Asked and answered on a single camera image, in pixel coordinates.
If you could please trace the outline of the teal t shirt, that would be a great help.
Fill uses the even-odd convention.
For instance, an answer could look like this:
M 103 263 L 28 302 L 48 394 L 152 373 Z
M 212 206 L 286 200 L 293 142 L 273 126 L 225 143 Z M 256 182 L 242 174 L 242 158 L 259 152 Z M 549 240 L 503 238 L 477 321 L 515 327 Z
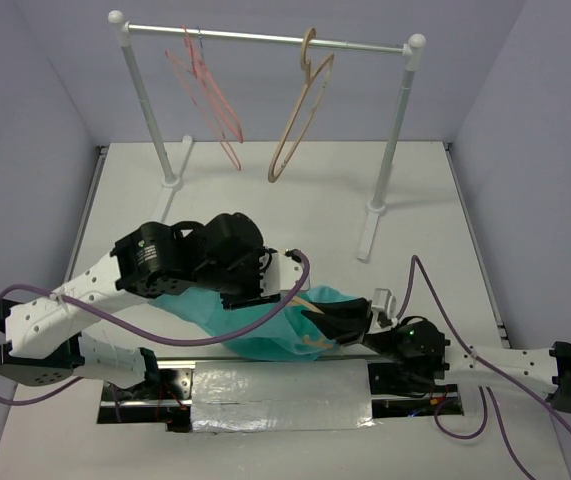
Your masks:
M 217 293 L 190 288 L 179 296 L 161 295 L 150 305 L 200 327 L 212 337 L 239 330 L 270 311 L 270 304 L 226 310 Z M 245 359 L 314 361 L 335 347 L 303 313 L 302 305 L 287 306 L 261 327 L 224 346 Z

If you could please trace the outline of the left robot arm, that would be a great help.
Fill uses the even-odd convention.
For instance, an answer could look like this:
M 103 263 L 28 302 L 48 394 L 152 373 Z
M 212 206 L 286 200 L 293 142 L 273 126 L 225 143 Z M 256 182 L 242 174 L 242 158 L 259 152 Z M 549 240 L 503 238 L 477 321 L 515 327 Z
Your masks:
M 78 374 L 149 398 L 161 385 L 155 354 L 91 337 L 86 330 L 99 322 L 99 312 L 115 314 L 191 287 L 213 292 L 226 309 L 274 303 L 297 271 L 291 258 L 265 246 L 242 213 L 220 214 L 206 224 L 147 222 L 53 293 L 26 303 L 0 300 L 6 336 L 0 376 L 39 387 Z

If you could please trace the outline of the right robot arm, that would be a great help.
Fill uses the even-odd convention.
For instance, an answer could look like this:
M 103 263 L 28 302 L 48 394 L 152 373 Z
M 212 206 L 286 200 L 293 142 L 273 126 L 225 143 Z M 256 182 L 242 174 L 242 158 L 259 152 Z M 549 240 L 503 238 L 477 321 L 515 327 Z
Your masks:
M 571 414 L 571 343 L 536 350 L 463 348 L 427 318 L 391 319 L 364 298 L 314 303 L 303 315 L 337 345 L 358 344 L 391 362 L 396 381 L 409 390 L 462 383 L 507 389 L 520 382 L 554 410 Z

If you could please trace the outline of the hanging wooden hanger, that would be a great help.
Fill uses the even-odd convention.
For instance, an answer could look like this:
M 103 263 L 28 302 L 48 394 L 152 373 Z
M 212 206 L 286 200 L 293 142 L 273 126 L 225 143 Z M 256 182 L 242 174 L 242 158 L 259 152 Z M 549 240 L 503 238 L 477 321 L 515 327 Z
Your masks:
M 326 55 L 315 62 L 310 54 L 311 42 L 317 39 L 317 32 L 310 27 L 300 48 L 299 64 L 303 73 L 303 84 L 290 118 L 272 155 L 267 179 L 275 183 L 284 173 L 296 150 L 305 138 L 328 90 L 334 67 L 334 54 Z

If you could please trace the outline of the white clothes rack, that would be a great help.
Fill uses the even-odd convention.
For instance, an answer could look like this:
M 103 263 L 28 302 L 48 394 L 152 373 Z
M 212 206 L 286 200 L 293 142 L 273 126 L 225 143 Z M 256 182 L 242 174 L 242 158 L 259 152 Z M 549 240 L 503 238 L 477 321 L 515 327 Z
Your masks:
M 159 205 L 164 208 L 169 208 L 171 206 L 175 192 L 181 188 L 182 175 L 175 172 L 171 166 L 171 162 L 161 136 L 161 131 L 155 118 L 153 108 L 144 85 L 141 71 L 137 64 L 134 49 L 132 47 L 132 36 L 134 34 L 149 34 L 183 37 L 183 34 L 179 32 L 181 27 L 162 27 L 133 24 L 126 20 L 124 14 L 119 10 L 111 11 L 108 14 L 108 21 L 115 31 L 116 38 L 122 50 L 126 66 L 128 68 L 140 107 L 143 112 L 143 116 L 147 124 L 148 131 L 151 135 L 152 144 L 156 150 L 156 154 L 163 171 L 163 194 L 160 197 Z M 301 38 L 297 38 L 291 36 L 201 29 L 187 30 L 191 36 L 197 36 L 200 39 L 205 38 L 224 41 L 291 45 L 298 46 L 299 48 L 301 48 L 304 37 L 303 36 Z M 405 59 L 405 67 L 397 97 L 394 120 L 382 157 L 374 193 L 371 200 L 367 204 L 367 218 L 357 250 L 356 258 L 361 262 L 366 262 L 370 258 L 377 232 L 378 222 L 386 210 L 385 198 L 391 177 L 393 160 L 396 153 L 407 105 L 409 103 L 415 73 L 419 69 L 425 46 L 426 38 L 422 34 L 412 35 L 409 38 L 408 42 L 401 46 L 362 44 L 357 42 L 325 40 L 319 38 L 311 42 L 311 48 L 328 49 L 330 51 L 341 50 L 394 54 L 399 55 Z

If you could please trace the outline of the foil covered base plate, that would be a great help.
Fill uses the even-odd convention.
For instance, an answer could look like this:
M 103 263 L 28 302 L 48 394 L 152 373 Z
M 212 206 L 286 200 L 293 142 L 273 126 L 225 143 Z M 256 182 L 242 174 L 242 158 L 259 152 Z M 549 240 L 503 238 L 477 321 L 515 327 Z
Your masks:
M 385 419 L 464 410 L 454 385 L 411 384 L 396 365 L 372 358 L 313 363 L 160 362 L 158 386 L 105 385 L 97 422 L 163 425 L 176 433 L 337 431 Z

